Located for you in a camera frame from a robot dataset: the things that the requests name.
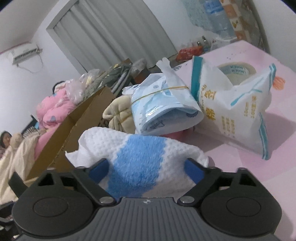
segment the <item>large plastic water bottle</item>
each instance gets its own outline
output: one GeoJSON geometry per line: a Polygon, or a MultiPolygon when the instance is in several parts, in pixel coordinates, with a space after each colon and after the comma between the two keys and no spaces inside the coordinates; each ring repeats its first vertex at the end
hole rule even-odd
{"type": "Polygon", "coordinates": [[[215,33],[219,34],[223,39],[230,39],[236,36],[219,0],[200,0],[200,3],[204,6],[215,33]]]}

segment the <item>red plastic bag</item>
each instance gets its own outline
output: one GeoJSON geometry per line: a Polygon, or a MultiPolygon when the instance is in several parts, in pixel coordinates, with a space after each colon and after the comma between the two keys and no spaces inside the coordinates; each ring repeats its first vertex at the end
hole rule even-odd
{"type": "Polygon", "coordinates": [[[193,56],[200,56],[203,54],[202,46],[195,46],[190,48],[181,49],[177,55],[176,61],[178,63],[188,61],[193,58],[193,56]]]}

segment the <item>gray curtain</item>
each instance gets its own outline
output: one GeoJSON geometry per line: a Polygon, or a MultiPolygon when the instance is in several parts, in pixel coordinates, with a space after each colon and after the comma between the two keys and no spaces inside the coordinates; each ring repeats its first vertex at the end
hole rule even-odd
{"type": "Polygon", "coordinates": [[[54,31],[86,71],[127,58],[145,58],[152,67],[177,53],[143,0],[79,0],[54,31]]]}

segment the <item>ridged gray surface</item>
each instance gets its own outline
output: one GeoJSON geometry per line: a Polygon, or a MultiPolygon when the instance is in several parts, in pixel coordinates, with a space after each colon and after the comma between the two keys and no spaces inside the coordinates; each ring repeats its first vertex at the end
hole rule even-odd
{"type": "MultiPolygon", "coordinates": [[[[45,241],[26,235],[17,241],[45,241]]],[[[273,235],[243,239],[207,225],[191,207],[172,198],[123,198],[114,207],[101,208],[84,229],[54,241],[279,241],[273,235]]]]}

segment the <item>table surface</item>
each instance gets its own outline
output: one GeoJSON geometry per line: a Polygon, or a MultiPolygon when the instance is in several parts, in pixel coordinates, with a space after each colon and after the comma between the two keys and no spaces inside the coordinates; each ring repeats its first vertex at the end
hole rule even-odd
{"type": "MultiPolygon", "coordinates": [[[[236,172],[238,167],[249,169],[281,205],[283,214],[275,235],[282,241],[295,241],[296,73],[245,41],[225,46],[202,57],[215,66],[245,62],[257,72],[274,63],[276,76],[286,81],[283,90],[271,88],[272,102],[265,115],[269,149],[272,152],[270,160],[262,160],[255,153],[236,149],[198,133],[188,136],[186,143],[198,146],[225,172],[236,172]]],[[[177,74],[186,84],[191,83],[192,61],[181,66],[177,74]]]]}

